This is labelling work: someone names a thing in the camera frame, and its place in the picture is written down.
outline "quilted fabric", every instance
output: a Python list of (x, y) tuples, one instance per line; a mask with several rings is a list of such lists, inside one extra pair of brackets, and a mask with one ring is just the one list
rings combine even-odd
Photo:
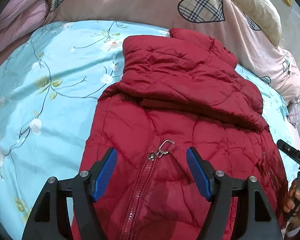
[[(203, 34), (172, 29), (172, 38), (130, 36), (123, 42), (122, 80), (98, 106), (80, 170), (109, 147), (118, 163), (95, 204), (108, 240), (196, 239), (210, 203), (199, 194), (186, 163), (194, 146), (231, 177), (257, 177), (281, 225), (287, 180), (257, 87), (234, 68), (222, 44)], [(165, 139), (169, 154), (149, 160)], [(234, 226), (233, 199), (224, 240)], [(74, 239), (80, 239), (74, 219)]]

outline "metal clasp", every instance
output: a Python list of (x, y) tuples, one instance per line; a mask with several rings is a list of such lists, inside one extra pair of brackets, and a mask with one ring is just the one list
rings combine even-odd
[(158, 158), (161, 158), (163, 155), (166, 155), (169, 153), (169, 151), (163, 151), (161, 149), (166, 142), (174, 144), (174, 141), (172, 141), (172, 140), (169, 140), (169, 139), (164, 140), (163, 143), (158, 147), (158, 152), (156, 154)]

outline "light blue floral sheet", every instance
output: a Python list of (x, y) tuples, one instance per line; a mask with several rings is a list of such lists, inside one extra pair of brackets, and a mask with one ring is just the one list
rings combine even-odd
[[(31, 208), (50, 176), (73, 178), (80, 166), (97, 99), (122, 76), (122, 42), (166, 29), (118, 21), (56, 22), (36, 30), (0, 66), (0, 222), (20, 240)], [(293, 145), (281, 96), (256, 76), (274, 141)], [(282, 154), (289, 179), (297, 166)], [(72, 203), (68, 201), (72, 219)]]

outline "white sleeve cuff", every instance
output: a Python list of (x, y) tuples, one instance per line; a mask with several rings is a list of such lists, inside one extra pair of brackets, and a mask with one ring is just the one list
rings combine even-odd
[(293, 229), (292, 231), (288, 231), (288, 228), (286, 230), (286, 237), (290, 238), (290, 237), (294, 237), (300, 230), (300, 226)]

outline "red jacket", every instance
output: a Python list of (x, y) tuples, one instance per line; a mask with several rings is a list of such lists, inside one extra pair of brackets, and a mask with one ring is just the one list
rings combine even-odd
[[(195, 240), (210, 203), (186, 162), (194, 146), (216, 170), (258, 178), (280, 224), (287, 180), (258, 88), (238, 75), (237, 59), (214, 38), (170, 30), (171, 38), (131, 36), (123, 43), (122, 80), (98, 100), (80, 170), (109, 147), (118, 162), (95, 204), (108, 240)], [(165, 139), (170, 153), (149, 160)], [(234, 226), (233, 200), (224, 240)], [(80, 239), (73, 223), (74, 238)]]

